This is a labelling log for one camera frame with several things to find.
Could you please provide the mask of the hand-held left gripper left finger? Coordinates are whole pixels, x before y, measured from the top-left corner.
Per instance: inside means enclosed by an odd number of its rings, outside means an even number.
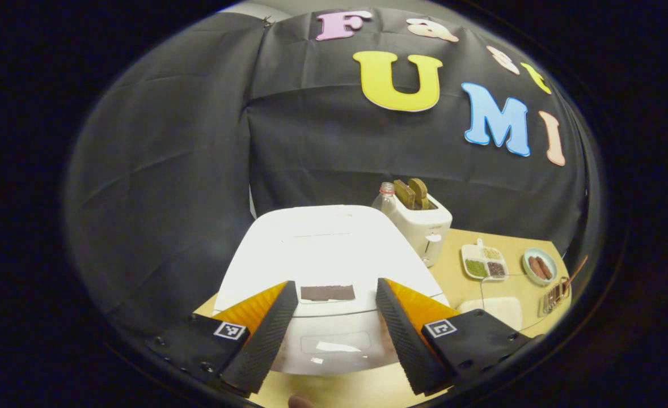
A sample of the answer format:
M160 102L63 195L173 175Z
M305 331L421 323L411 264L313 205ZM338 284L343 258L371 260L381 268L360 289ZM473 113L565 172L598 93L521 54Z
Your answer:
M191 313L146 346L209 387L249 397L263 385L297 305L295 282L284 281L212 317Z

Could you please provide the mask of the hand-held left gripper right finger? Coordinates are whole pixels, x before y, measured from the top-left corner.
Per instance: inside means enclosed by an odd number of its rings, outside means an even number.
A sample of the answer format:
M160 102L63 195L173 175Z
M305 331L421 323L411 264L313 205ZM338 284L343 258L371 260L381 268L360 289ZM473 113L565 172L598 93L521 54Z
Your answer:
M386 277L375 301L416 394L479 383L530 342L481 308L459 313Z

